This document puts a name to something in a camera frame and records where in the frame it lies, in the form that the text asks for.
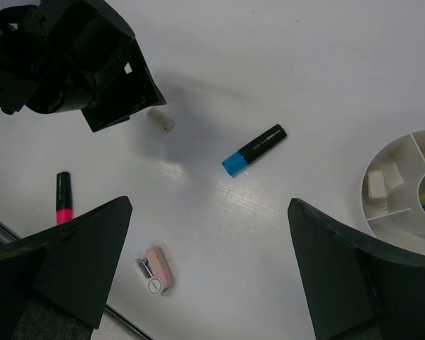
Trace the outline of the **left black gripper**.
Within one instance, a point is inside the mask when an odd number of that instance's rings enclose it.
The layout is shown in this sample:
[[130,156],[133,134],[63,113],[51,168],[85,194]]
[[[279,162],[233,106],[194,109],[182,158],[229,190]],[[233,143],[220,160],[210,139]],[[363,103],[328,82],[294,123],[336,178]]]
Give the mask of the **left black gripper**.
[[79,110],[97,132],[165,104],[128,23],[104,1],[0,10],[0,109]]

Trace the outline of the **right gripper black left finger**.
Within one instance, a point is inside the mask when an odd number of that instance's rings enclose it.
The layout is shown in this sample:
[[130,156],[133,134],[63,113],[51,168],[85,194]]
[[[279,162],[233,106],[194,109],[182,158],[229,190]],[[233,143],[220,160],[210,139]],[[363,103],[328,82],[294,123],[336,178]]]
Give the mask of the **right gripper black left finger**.
[[126,196],[0,245],[0,339],[90,339],[130,224]]

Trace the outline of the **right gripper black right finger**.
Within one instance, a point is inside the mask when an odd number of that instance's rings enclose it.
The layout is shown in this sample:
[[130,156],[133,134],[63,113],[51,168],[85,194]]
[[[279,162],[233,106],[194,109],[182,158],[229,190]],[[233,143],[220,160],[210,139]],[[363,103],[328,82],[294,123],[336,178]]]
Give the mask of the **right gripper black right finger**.
[[288,222],[316,339],[425,339],[425,256],[299,198]]

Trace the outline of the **small yellow eraser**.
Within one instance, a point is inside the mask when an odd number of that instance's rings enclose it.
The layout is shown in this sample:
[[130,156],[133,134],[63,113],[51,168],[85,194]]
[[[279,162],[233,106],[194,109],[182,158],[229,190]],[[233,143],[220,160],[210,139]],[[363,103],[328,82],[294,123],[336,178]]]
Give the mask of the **small yellow eraser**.
[[369,171],[367,184],[368,197],[371,200],[382,200],[388,197],[385,172],[382,169]]

